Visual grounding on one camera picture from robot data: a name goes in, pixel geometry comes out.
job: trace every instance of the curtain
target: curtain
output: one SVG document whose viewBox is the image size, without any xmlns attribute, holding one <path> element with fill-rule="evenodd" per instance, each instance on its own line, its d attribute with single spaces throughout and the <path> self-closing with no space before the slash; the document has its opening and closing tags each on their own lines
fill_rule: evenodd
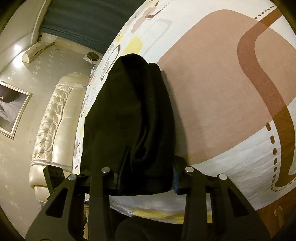
<svg viewBox="0 0 296 241">
<path fill-rule="evenodd" d="M 53 0 L 40 32 L 104 54 L 144 0 Z"/>
</svg>

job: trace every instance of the cream leather headboard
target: cream leather headboard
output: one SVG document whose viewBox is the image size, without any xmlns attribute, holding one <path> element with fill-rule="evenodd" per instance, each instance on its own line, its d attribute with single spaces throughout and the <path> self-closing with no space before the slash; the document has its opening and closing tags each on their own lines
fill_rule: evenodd
<svg viewBox="0 0 296 241">
<path fill-rule="evenodd" d="M 62 77 L 41 120 L 29 183 L 35 189 L 36 198 L 42 202 L 49 196 L 43 168 L 48 164 L 59 166 L 66 177 L 72 172 L 75 136 L 88 81 L 89 78 L 80 73 Z"/>
</svg>

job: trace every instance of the bed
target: bed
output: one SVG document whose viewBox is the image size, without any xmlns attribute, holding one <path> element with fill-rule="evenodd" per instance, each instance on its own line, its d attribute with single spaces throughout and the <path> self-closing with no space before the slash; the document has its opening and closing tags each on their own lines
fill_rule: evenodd
<svg viewBox="0 0 296 241">
<path fill-rule="evenodd" d="M 76 133 L 109 70 L 136 53 L 162 71 L 176 122 L 176 155 L 225 173 L 262 209 L 296 186 L 296 36 L 269 0 L 147 0 L 123 26 L 89 81 Z M 111 197 L 127 215 L 183 223 L 184 196 Z M 208 221 L 211 209 L 208 209 Z"/>
</svg>

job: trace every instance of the air conditioner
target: air conditioner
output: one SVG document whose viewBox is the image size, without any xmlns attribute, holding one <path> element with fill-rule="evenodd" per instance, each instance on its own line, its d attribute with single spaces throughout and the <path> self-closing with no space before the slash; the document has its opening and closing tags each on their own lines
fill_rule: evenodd
<svg viewBox="0 0 296 241">
<path fill-rule="evenodd" d="M 22 61 L 30 63 L 34 58 L 36 58 L 45 49 L 45 42 L 39 41 L 30 47 L 22 55 Z"/>
</svg>

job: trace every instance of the photograph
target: photograph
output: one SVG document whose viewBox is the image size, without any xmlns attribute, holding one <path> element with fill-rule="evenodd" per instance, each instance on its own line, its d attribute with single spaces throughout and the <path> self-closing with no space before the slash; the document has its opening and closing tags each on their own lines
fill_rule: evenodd
<svg viewBox="0 0 296 241">
<path fill-rule="evenodd" d="M 0 133 L 13 139 L 31 93 L 0 81 Z"/>
</svg>

